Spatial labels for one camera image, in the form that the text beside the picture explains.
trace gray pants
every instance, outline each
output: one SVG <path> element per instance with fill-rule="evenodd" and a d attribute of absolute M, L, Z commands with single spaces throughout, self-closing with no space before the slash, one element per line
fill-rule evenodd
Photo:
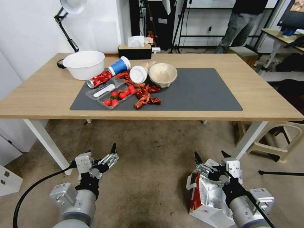
<path fill-rule="evenodd" d="M 215 49 L 215 53 L 226 53 L 232 41 L 232 47 L 243 46 L 258 17 L 259 15 L 231 13 L 225 36 Z"/>

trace person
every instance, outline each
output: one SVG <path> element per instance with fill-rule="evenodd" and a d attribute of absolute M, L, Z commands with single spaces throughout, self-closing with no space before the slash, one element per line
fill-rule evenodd
<path fill-rule="evenodd" d="M 232 47 L 243 46 L 268 0 L 236 0 L 230 15 L 225 36 L 215 49 L 215 53 L 226 53 Z"/>

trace red tomato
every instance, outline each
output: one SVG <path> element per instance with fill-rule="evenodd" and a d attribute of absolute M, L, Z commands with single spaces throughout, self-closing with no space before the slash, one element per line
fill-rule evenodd
<path fill-rule="evenodd" d="M 128 86 L 128 90 L 131 92 L 131 90 L 135 90 L 134 86 Z"/>
<path fill-rule="evenodd" d="M 104 101 L 104 104 L 105 104 L 105 105 L 111 105 L 111 100 L 110 100 L 110 99 L 106 99 L 106 100 Z"/>
<path fill-rule="evenodd" d="M 117 92 L 112 92 L 112 97 L 117 97 L 118 93 Z"/>
<path fill-rule="evenodd" d="M 130 89 L 130 93 L 131 93 L 131 94 L 136 93 L 136 89 Z"/>
<path fill-rule="evenodd" d="M 125 93 L 126 95 L 129 95 L 130 91 L 129 90 L 124 90 L 123 93 Z"/>
<path fill-rule="evenodd" d="M 126 96 L 127 96 L 127 95 L 126 95 L 125 93 L 121 93 L 121 94 L 119 95 L 119 98 L 120 98 L 120 99 L 124 99 Z"/>
<path fill-rule="evenodd" d="M 118 104 L 118 100 L 117 99 L 112 100 L 112 106 L 116 106 L 117 104 Z"/>

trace chair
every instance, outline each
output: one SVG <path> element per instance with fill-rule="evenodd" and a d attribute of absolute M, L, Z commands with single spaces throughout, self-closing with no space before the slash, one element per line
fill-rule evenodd
<path fill-rule="evenodd" d="M 246 47 L 230 47 L 227 50 L 227 54 L 237 54 L 245 63 L 251 68 L 259 58 L 259 55 Z"/>
<path fill-rule="evenodd" d="M 240 131 L 240 139 L 245 134 L 246 128 L 243 122 L 238 121 L 238 128 Z M 297 131 L 297 135 L 292 139 L 288 133 L 288 128 L 293 128 Z M 274 136 L 278 136 L 280 133 L 283 133 L 288 146 L 286 148 L 279 148 L 275 146 L 265 145 L 260 143 L 260 140 L 270 132 Z M 304 137 L 304 124 L 293 123 L 287 121 L 280 122 L 269 122 L 264 131 L 257 137 L 255 142 L 248 148 L 247 153 L 252 151 L 261 151 L 272 155 L 279 156 L 277 161 L 281 163 L 286 162 L 286 158 L 295 150 L 295 148 L 300 144 Z"/>

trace tissue box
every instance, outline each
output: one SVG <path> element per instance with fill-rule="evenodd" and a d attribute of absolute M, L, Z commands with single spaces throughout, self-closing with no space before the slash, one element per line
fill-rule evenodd
<path fill-rule="evenodd" d="M 129 60 L 151 59 L 152 47 L 150 44 L 145 44 L 143 47 L 128 47 L 120 45 L 118 47 L 119 57 L 125 56 Z"/>

